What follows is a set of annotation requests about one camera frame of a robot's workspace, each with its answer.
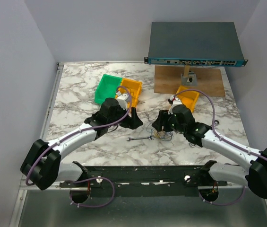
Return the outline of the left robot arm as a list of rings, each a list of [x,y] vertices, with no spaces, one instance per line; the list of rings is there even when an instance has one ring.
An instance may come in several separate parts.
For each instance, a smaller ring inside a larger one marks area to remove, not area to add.
[[[26,185],[36,185],[40,190],[62,181],[83,186],[87,180],[83,167],[77,162],[63,164],[62,160],[77,148],[106,134],[114,125],[134,130],[143,122],[135,107],[124,109],[116,99],[107,98],[99,111],[86,118],[76,130],[50,141],[36,140],[20,168],[26,176]]]

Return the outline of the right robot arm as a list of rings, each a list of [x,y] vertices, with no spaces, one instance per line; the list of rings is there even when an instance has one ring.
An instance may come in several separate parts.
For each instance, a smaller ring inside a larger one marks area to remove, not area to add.
[[[209,169],[201,171],[199,179],[204,185],[215,181],[232,182],[247,186],[255,195],[267,199],[267,148],[247,147],[223,136],[212,125],[195,121],[185,105],[161,110],[152,127],[158,132],[181,133],[188,142],[215,151],[237,164],[214,163]]]

